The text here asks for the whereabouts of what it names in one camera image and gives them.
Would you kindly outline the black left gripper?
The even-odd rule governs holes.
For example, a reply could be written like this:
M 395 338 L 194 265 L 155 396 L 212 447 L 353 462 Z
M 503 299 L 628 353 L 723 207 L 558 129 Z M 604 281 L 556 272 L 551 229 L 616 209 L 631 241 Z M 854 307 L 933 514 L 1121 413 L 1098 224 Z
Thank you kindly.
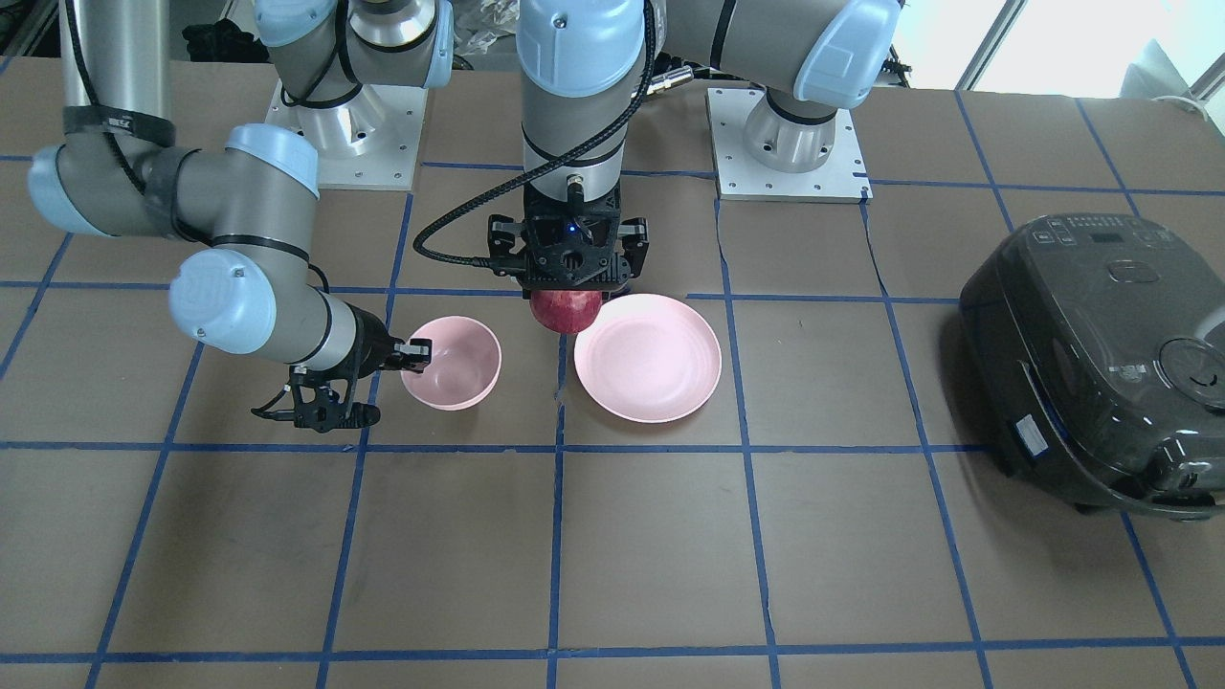
M 639 278 L 649 250 L 642 217 L 621 217 L 620 188 L 593 201 L 524 189 L 524 219 L 490 215 L 490 270 L 526 291 L 617 291 Z

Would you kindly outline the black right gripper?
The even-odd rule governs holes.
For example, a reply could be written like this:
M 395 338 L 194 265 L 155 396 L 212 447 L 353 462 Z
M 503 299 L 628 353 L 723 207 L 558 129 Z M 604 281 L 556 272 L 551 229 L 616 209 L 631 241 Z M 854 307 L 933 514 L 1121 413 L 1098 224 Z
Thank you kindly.
M 369 376 L 387 362 L 388 370 L 425 370 L 432 362 L 432 340 L 393 340 L 376 315 L 349 306 L 356 326 L 350 352 L 341 360 L 341 376 Z

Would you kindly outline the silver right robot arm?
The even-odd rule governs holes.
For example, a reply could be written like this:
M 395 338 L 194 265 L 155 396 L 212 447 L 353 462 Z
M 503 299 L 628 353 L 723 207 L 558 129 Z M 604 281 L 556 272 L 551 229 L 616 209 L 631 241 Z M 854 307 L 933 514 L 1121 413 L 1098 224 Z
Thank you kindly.
M 425 341 L 309 284 L 323 118 L 381 125 L 371 87 L 448 83 L 448 1 L 257 1 L 256 36 L 305 132 L 243 123 L 223 151 L 176 143 L 167 5 L 62 1 L 64 143 L 36 152 L 28 192 L 59 230 L 198 242 L 169 287 L 178 329 L 217 349 L 323 378 L 419 370 Z

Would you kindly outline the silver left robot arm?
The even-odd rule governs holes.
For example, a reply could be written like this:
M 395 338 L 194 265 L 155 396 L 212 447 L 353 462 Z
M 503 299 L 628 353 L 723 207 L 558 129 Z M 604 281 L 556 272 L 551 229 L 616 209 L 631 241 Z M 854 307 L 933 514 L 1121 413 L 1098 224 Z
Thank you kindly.
M 492 215 L 477 265 L 526 293 L 637 278 L 647 223 L 622 213 L 630 118 L 701 76 L 715 174 L 735 199 L 858 201 L 850 113 L 866 101 L 900 21 L 898 1 L 523 1 L 523 215 Z

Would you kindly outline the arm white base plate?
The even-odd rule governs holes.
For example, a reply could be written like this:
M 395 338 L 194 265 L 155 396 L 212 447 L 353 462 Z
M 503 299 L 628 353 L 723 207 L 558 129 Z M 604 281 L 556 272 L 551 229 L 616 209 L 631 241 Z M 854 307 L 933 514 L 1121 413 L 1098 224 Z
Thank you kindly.
M 364 85 L 330 109 L 285 105 L 281 85 L 265 123 L 290 130 L 318 150 L 318 188 L 412 191 L 428 89 Z
M 723 200 L 872 200 L 850 112 L 835 110 L 826 123 L 791 123 L 771 108 L 763 89 L 709 88 L 707 113 Z

